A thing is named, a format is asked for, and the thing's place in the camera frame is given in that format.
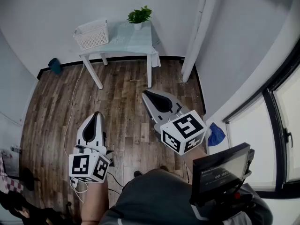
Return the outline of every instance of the table leg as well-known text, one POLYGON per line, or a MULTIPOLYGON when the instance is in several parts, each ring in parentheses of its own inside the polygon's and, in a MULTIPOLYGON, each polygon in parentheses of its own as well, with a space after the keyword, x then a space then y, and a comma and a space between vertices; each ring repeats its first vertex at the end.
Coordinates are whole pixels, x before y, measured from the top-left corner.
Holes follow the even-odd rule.
POLYGON ((103 85, 100 82, 97 74, 95 73, 95 70, 93 69, 90 60, 89 60, 89 55, 83 55, 81 56, 83 63, 85 64, 87 70, 89 71, 90 75, 92 76, 92 78, 94 79, 95 83, 97 84, 97 86, 99 87, 99 89, 103 89, 103 85))
POLYGON ((105 57, 104 54, 105 54, 105 53, 100 53, 104 65, 107 66, 108 63, 107 63, 107 60, 106 60, 106 57, 105 57))
POLYGON ((152 87, 151 80, 152 80, 152 61, 151 55, 147 54, 147 78, 148 78, 148 88, 152 87))

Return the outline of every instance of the potted plant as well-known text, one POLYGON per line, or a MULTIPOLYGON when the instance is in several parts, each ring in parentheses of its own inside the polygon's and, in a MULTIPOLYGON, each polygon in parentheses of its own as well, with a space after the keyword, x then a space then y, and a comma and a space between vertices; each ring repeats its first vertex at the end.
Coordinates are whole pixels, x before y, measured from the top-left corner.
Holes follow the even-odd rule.
POLYGON ((135 27, 135 30, 139 30, 142 28, 142 23, 144 21, 148 21, 150 18, 150 15, 152 13, 152 10, 145 7, 141 7, 141 10, 134 10, 128 15, 128 21, 130 23, 133 23, 133 26, 135 27))

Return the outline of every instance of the blue cloth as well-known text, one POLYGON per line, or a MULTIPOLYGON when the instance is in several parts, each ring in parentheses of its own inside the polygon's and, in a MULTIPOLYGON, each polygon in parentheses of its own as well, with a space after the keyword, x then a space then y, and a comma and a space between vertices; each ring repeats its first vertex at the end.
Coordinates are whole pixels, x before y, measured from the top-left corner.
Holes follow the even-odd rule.
POLYGON ((220 144, 224 140, 226 135, 224 134, 222 129, 220 129, 215 123, 211 124, 210 129, 211 135, 208 138, 208 146, 212 147, 220 144))

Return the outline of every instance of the light blue tablecloth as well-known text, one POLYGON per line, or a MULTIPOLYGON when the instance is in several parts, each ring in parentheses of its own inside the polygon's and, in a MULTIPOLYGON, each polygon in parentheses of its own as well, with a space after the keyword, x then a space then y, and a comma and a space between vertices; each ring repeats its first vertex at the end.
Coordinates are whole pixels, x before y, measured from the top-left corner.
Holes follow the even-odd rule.
POLYGON ((160 66, 158 52, 152 46, 151 23, 146 21, 140 30, 129 22, 108 22, 109 43, 83 50, 79 55, 109 52, 133 52, 151 55, 152 67, 160 66))

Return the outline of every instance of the wicker basket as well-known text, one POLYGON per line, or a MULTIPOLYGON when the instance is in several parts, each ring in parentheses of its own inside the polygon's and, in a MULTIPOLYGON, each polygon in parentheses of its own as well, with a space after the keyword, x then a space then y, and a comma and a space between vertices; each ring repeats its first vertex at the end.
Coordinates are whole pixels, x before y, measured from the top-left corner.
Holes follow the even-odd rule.
POLYGON ((106 19, 99 19, 76 28, 73 37, 81 50, 108 43, 106 19))

